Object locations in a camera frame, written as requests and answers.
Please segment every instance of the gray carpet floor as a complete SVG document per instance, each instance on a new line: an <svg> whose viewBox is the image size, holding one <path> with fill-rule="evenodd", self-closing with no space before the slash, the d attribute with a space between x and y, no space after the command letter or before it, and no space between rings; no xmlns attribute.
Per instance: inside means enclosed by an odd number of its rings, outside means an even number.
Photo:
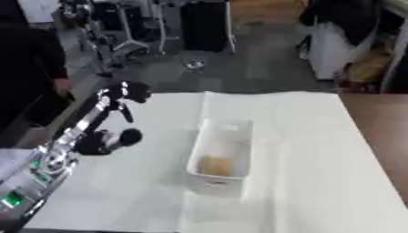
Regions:
<svg viewBox="0 0 408 233"><path fill-rule="evenodd" d="M331 82L318 82L310 65L298 58L301 41L296 25L237 25L238 53L186 52L178 41L168 43L168 53L141 56L139 63L115 72L114 81L132 80L152 86L154 92L202 92L258 94L281 91L331 92ZM88 53L78 51L73 32L61 35L74 94L81 98L106 83L95 76ZM186 68L191 60L205 62L200 70ZM25 229L23 233L62 230Z"/></svg>

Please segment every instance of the white tablecloth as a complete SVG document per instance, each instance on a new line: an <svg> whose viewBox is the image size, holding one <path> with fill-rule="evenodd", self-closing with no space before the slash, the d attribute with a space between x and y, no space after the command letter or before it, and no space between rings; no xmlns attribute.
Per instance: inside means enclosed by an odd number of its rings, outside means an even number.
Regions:
<svg viewBox="0 0 408 233"><path fill-rule="evenodd" d="M145 135L80 166L30 228L144 232L408 232L408 211L336 95L156 94L129 103ZM242 199L190 192L205 117L255 122ZM129 127L119 114L102 128Z"/></svg>

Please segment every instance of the robotic arm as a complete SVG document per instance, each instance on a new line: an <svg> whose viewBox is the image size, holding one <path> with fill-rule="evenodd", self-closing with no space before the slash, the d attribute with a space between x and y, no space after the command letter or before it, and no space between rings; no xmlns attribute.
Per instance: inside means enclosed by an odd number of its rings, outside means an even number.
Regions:
<svg viewBox="0 0 408 233"><path fill-rule="evenodd" d="M103 88L90 97L74 120L71 118L65 123L74 123L72 127L63 127L51 142L34 149L22 166L1 177L0 230L21 228L44 205L77 165L78 155L70 153L77 142L95 131L108 118L110 111L120 111L127 122L133 122L123 99L145 103L150 96L148 86L122 82Z"/></svg>

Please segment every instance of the wooden table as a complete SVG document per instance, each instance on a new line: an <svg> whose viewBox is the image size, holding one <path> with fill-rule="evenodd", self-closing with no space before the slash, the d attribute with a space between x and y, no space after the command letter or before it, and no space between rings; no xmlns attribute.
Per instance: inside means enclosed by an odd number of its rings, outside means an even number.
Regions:
<svg viewBox="0 0 408 233"><path fill-rule="evenodd" d="M341 99L408 207L408 95Z"/></svg>

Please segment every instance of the brown object in bin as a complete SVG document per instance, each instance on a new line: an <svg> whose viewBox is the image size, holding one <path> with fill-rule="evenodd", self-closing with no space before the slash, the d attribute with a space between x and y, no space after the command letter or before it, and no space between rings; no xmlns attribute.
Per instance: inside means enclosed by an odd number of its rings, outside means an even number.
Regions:
<svg viewBox="0 0 408 233"><path fill-rule="evenodd" d="M199 161L199 173L203 175L230 177L232 164L228 157L205 156Z"/></svg>

